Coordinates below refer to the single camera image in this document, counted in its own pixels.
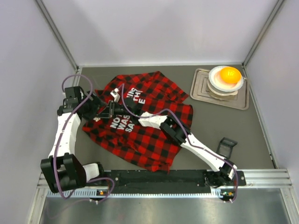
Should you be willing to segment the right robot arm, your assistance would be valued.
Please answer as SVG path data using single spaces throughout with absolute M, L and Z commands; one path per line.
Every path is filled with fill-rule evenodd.
M 237 166 L 200 142 L 190 128 L 170 109 L 163 109 L 152 114 L 142 110 L 130 98 L 124 99 L 122 103 L 110 100 L 104 109 L 96 114 L 96 118 L 110 119 L 117 115 L 128 115 L 135 123 L 143 127 L 158 129 L 163 132 L 169 141 L 195 154 L 209 165 L 214 172 L 216 177 L 214 187 L 219 187 L 225 182 L 233 182 L 235 187 L 238 186 Z

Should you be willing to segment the red black plaid shirt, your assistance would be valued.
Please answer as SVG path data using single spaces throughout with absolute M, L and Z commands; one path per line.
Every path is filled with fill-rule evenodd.
M 161 72 L 118 75 L 104 89 L 96 90 L 105 101 L 111 91 L 124 85 L 124 98 L 132 98 L 142 110 L 152 114 L 170 109 L 188 127 L 192 125 L 193 107 L 183 103 L 188 94 Z M 128 115 L 118 115 L 98 122 L 88 121 L 83 131 L 98 145 L 114 155 L 149 171 L 169 172 L 181 147 L 172 144 L 162 131 L 134 124 Z

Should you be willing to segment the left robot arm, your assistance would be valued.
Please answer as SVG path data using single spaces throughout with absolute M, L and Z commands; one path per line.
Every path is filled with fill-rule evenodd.
M 53 148 L 41 160 L 41 170 L 53 193 L 83 188 L 95 178 L 103 176 L 99 162 L 82 165 L 75 156 L 76 136 L 81 120 L 96 117 L 100 100 L 94 95 L 87 98 L 80 86 L 65 89 L 65 99 L 57 110 L 58 127 Z

